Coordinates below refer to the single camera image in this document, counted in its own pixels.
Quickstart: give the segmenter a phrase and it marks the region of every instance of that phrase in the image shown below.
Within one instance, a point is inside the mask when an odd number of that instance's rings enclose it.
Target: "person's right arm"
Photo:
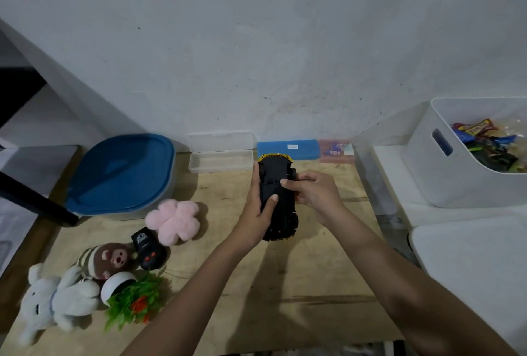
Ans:
[[[333,177],[307,171],[298,174],[298,181],[281,184],[315,210],[419,355],[517,355],[468,306],[351,213]]]

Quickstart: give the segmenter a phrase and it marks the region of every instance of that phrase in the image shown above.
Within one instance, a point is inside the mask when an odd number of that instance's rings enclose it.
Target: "wooden tabletop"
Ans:
[[[178,154],[175,198],[200,206],[201,229],[194,240],[171,247],[164,277],[177,293],[238,220],[249,188],[250,171],[192,174],[188,155]],[[353,165],[295,161],[298,171],[332,174],[346,206],[380,234],[372,207]],[[297,206],[299,227],[293,238],[262,241],[234,270],[196,349],[197,356],[260,350],[353,344],[401,339],[402,335],[333,236],[313,211]],[[49,253],[44,274],[62,275],[79,254],[106,242],[130,242],[143,220],[92,217],[63,228]],[[37,343],[18,345],[23,322],[17,319],[0,356],[118,355],[141,331],[125,326],[104,333],[106,317],[96,311],[67,334],[46,330]]]

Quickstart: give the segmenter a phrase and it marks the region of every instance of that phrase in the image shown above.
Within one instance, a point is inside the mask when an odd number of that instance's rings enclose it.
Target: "plush toy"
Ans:
[[[69,332],[76,327],[75,316],[86,316],[97,309],[99,286],[90,280],[77,282],[81,271],[81,267],[73,266],[62,278],[41,278],[42,263],[31,266],[28,273],[30,288],[20,305],[20,315],[26,321],[20,344],[33,343],[39,330],[56,324]]]
[[[82,267],[85,279],[109,279],[126,269],[132,259],[132,250],[125,244],[111,242],[86,249],[76,265]]]
[[[198,233],[199,221],[194,217],[198,211],[198,205],[191,200],[166,199],[148,213],[144,221],[148,228],[158,232],[162,245],[171,246],[179,238],[187,241]]]

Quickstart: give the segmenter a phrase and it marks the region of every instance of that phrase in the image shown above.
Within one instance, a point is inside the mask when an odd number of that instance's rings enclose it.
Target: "white dog plush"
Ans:
[[[22,298],[20,315],[27,325],[20,344],[27,346],[39,330],[58,325],[64,331],[76,327],[75,316],[93,313],[99,304],[99,286],[94,281],[77,282],[82,267],[73,266],[62,276],[41,278],[42,263],[31,266],[30,288]]]

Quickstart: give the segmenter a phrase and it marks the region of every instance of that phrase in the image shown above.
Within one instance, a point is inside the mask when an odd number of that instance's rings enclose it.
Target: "person's left arm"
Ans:
[[[278,196],[273,195],[260,213],[259,183],[255,163],[247,202],[232,232],[121,356],[190,356],[194,353],[229,277],[269,227]]]

